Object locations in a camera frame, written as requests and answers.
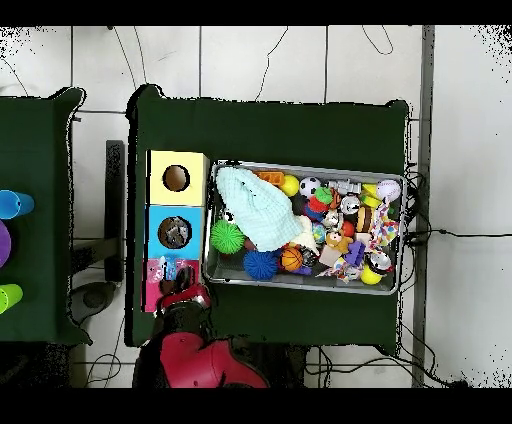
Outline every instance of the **green table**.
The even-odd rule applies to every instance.
[[[126,334],[141,345],[152,314],[140,309],[145,151],[202,152],[210,160],[312,166],[403,175],[404,101],[243,103],[167,99],[160,88],[139,88],[128,104],[128,260]],[[397,295],[371,296],[252,286],[215,285],[212,322],[218,337],[304,345],[380,345],[393,353]]]
[[[0,187],[32,195],[32,213],[4,221],[14,240],[0,282],[22,301],[0,315],[0,341],[89,342],[66,316],[70,275],[67,129],[83,90],[48,99],[0,97]]]

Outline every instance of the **yellow box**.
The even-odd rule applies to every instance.
[[[205,205],[209,160],[202,153],[148,150],[146,166],[152,205]]]

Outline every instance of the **green cup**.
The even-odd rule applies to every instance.
[[[0,314],[16,305],[23,297],[23,290],[17,284],[0,285]]]

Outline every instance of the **light blue cloth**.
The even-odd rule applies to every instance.
[[[251,171],[223,167],[217,171],[216,181],[240,231],[260,252],[279,249],[302,233],[286,194]]]

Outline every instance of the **blue cup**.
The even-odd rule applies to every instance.
[[[0,190],[0,219],[12,219],[34,210],[34,199],[24,193]]]

